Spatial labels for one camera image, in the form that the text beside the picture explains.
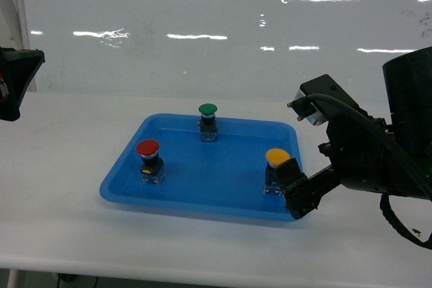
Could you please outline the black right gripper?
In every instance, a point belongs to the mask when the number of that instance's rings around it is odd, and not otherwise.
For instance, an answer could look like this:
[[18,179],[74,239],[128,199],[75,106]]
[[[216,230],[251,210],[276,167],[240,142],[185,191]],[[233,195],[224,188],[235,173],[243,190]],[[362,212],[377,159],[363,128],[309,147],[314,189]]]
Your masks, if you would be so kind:
[[294,219],[301,219],[318,208],[321,198],[343,184],[352,190],[397,194],[390,183],[388,153],[378,139],[341,111],[324,113],[328,142],[319,152],[331,161],[312,177],[307,177],[296,158],[275,168],[276,182],[283,191],[286,209]]

